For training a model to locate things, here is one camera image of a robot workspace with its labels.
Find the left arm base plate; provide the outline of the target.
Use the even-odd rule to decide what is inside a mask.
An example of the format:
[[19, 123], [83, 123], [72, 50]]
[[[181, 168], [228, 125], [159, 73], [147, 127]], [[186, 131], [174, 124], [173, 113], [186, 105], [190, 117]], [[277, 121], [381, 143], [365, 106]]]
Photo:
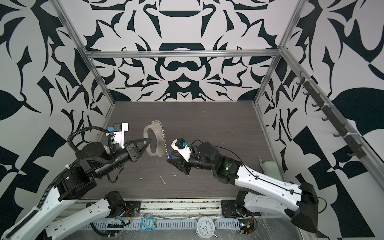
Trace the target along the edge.
[[141, 211], [141, 201], [125, 201], [123, 212], [120, 215], [122, 218], [132, 218], [139, 215]]

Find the keyring with chain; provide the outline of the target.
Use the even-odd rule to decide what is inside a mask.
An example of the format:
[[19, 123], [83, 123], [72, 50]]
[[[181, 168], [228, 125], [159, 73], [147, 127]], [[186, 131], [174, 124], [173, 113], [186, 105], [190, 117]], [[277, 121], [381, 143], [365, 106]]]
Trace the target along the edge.
[[169, 151], [166, 143], [166, 134], [162, 123], [159, 120], [154, 120], [150, 125], [144, 128], [144, 138], [149, 138], [149, 133], [152, 131], [155, 138], [152, 138], [152, 142], [147, 147], [147, 153], [150, 157], [168, 157]]

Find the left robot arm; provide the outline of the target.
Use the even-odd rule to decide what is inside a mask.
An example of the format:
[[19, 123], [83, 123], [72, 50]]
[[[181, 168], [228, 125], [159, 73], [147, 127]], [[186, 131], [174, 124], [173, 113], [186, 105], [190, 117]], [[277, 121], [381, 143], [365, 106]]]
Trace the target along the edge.
[[18, 223], [5, 230], [3, 240], [63, 239], [102, 218], [120, 216], [126, 203], [118, 191], [111, 191], [84, 210], [61, 221], [55, 218], [97, 186], [97, 179], [122, 170], [126, 162], [136, 162], [151, 144], [151, 138], [131, 140], [122, 148], [107, 152], [100, 142], [76, 150], [76, 161], [66, 167], [47, 187], [39, 203]]

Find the small circuit board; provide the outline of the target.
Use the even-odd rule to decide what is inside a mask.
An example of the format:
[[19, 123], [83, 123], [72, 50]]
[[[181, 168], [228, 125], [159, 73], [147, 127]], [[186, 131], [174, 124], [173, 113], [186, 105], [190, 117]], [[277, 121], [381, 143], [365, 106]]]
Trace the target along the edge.
[[239, 220], [239, 232], [243, 235], [251, 234], [257, 228], [257, 220], [251, 219], [240, 219]]

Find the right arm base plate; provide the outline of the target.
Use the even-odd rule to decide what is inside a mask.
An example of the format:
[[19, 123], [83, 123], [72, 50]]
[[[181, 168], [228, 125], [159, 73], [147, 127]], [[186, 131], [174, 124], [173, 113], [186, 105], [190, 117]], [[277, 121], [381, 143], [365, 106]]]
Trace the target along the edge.
[[246, 215], [235, 207], [235, 200], [221, 200], [221, 209], [224, 218], [241, 218]]

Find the white alarm clock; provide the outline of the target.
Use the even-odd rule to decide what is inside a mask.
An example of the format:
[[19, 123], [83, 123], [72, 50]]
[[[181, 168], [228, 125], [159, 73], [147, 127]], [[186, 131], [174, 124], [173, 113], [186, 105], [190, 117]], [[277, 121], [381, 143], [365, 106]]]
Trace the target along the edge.
[[217, 238], [215, 234], [216, 226], [213, 219], [210, 217], [201, 217], [197, 220], [195, 225], [196, 232], [195, 234], [202, 240], [208, 240], [212, 237]]

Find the black wall hook rail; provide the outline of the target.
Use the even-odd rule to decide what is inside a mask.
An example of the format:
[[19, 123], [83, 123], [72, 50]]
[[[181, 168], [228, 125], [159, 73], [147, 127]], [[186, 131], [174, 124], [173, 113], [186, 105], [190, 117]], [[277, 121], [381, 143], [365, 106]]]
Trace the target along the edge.
[[360, 134], [347, 125], [347, 120], [342, 116], [336, 105], [318, 87], [316, 82], [313, 79], [305, 78], [303, 73], [300, 72], [300, 81], [297, 84], [302, 85], [306, 89], [304, 94], [311, 96], [315, 101], [312, 106], [324, 113], [325, 117], [322, 120], [325, 122], [329, 121], [336, 129], [337, 133], [333, 134], [333, 136], [335, 138], [342, 138], [349, 146], [351, 151], [347, 155], [359, 159], [365, 157], [367, 153], [363, 149], [362, 141], [359, 140]]

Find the blue owl figurine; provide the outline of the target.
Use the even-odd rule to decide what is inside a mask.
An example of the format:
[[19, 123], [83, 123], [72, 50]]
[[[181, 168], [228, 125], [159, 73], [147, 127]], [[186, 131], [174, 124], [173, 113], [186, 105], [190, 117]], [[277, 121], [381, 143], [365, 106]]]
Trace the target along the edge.
[[157, 220], [153, 217], [142, 218], [140, 231], [152, 231], [157, 226]]

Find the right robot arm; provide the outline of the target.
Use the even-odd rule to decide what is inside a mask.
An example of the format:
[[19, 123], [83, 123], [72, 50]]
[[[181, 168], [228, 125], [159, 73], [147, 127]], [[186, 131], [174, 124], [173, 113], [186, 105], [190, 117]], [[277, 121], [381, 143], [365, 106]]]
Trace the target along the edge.
[[310, 233], [318, 232], [319, 200], [313, 185], [286, 183], [251, 169], [241, 160], [234, 160], [219, 152], [209, 142], [193, 146], [183, 138], [172, 142], [172, 155], [180, 157], [167, 162], [189, 175], [191, 168], [211, 171], [223, 184], [245, 188], [235, 201], [242, 215], [270, 213], [290, 219], [291, 223]]

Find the pale green case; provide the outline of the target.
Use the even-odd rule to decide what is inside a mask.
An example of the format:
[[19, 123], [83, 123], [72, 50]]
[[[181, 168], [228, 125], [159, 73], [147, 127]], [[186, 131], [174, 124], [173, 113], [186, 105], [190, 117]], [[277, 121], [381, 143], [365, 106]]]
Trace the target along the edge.
[[260, 167], [263, 170], [264, 175], [282, 181], [282, 175], [279, 169], [279, 166], [276, 162], [274, 161], [261, 161], [260, 162]]

